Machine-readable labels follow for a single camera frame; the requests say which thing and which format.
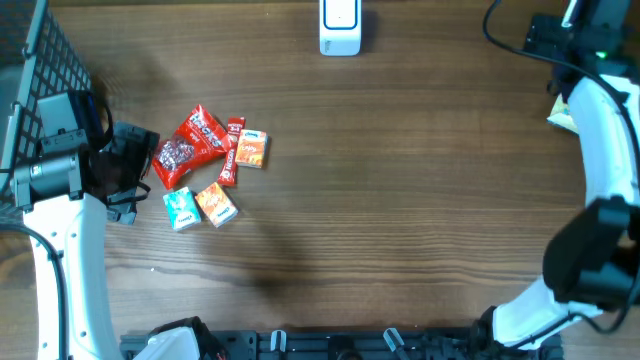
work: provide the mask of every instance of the red package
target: red package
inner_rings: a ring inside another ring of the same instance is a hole
[[[218,184],[220,185],[236,185],[236,174],[238,172],[238,164],[236,164],[236,150],[238,147],[240,131],[244,129],[245,122],[245,118],[229,118],[229,123],[227,124],[228,134],[222,141],[222,146],[229,149],[229,152],[224,160],[224,165],[222,165],[220,176],[218,176]]]
[[[162,141],[153,158],[153,168],[167,190],[189,171],[226,153],[222,139],[227,132],[202,106],[196,106],[187,119]]]

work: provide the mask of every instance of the black metal base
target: black metal base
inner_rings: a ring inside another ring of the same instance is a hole
[[[399,360],[402,357],[389,350],[382,332],[287,333],[286,352],[272,352],[271,334],[255,331],[212,331],[226,348],[227,360]],[[468,352],[469,328],[427,329],[423,332],[399,332],[404,340],[404,360],[475,360],[491,359],[487,354]],[[120,350],[127,360],[133,359],[146,346],[148,336],[122,336]],[[352,344],[352,349],[344,344]],[[516,359],[498,356],[494,359]],[[562,340],[554,336],[537,351],[518,359],[562,360]]]

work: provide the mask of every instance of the basket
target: basket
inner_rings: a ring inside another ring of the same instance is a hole
[[[44,133],[38,99],[90,88],[89,73],[47,0],[0,1],[0,222],[22,221],[10,180]]]

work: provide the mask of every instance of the white device screen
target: white device screen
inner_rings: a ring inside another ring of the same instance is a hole
[[[356,25],[357,0],[324,0],[328,28],[351,28]]]

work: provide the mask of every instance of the wooden tabletop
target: wooden tabletop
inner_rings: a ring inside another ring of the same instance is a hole
[[[508,1],[491,29],[520,45],[560,3]],[[366,2],[351,58],[320,55],[313,1],[55,8],[118,120],[168,137],[203,104],[272,139],[222,228],[174,232],[154,173],[136,223],[108,226],[117,335],[194,315],[217,330],[466,326],[524,290],[583,205],[582,159],[545,121],[550,66],[482,37],[488,4]],[[221,163],[180,185],[203,190]],[[31,250],[11,237],[0,358],[35,358],[37,332]],[[639,334],[635,313],[611,337],[578,325],[567,358],[636,359]]]

